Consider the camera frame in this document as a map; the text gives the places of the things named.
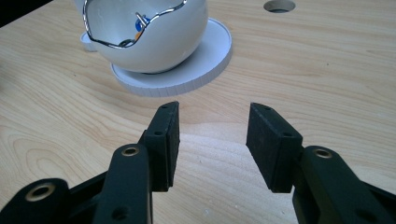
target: white plate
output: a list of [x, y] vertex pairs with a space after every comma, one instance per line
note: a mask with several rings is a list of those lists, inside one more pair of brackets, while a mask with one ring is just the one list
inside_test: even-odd
[[138, 95], [162, 97], [193, 91], [215, 79], [232, 55], [231, 34], [221, 22], [209, 18], [195, 52], [177, 67], [160, 74], [134, 73], [111, 64], [119, 83]]

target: white ceramic container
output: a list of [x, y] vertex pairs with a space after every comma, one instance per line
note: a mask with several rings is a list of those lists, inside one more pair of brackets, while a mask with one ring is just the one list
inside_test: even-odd
[[206, 0], [86, 0], [83, 18], [97, 51], [137, 73], [161, 73], [188, 58], [206, 28]]

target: white saucer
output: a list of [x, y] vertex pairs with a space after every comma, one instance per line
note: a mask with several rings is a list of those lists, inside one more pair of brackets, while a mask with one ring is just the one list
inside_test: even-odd
[[231, 34], [221, 22], [209, 18], [201, 44], [183, 63], [164, 73], [134, 73], [111, 64], [119, 83], [138, 95], [173, 96], [198, 89], [215, 79], [232, 55]]

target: wood grain surface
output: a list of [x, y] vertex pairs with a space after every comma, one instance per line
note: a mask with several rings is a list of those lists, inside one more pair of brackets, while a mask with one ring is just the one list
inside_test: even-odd
[[0, 207], [40, 178], [73, 187], [137, 142], [158, 106], [180, 102], [175, 185], [154, 193], [155, 223], [296, 223], [245, 146], [251, 102], [278, 111], [304, 146], [337, 151], [361, 180], [396, 193], [396, 1], [208, 0], [233, 36], [226, 70], [168, 98], [126, 91], [82, 18], [54, 0], [0, 29]]

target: light wood tabletop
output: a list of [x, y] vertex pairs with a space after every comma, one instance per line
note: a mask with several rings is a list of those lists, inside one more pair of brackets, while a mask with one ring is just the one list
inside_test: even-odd
[[396, 1], [208, 0], [233, 36], [224, 72], [198, 90], [129, 93], [79, 42], [81, 16], [54, 0], [0, 29], [0, 207], [22, 187], [101, 174], [138, 141], [158, 106], [180, 102], [175, 185], [153, 193], [155, 223], [297, 223], [245, 146], [251, 102], [269, 105], [304, 146], [338, 152], [363, 181], [396, 193]]

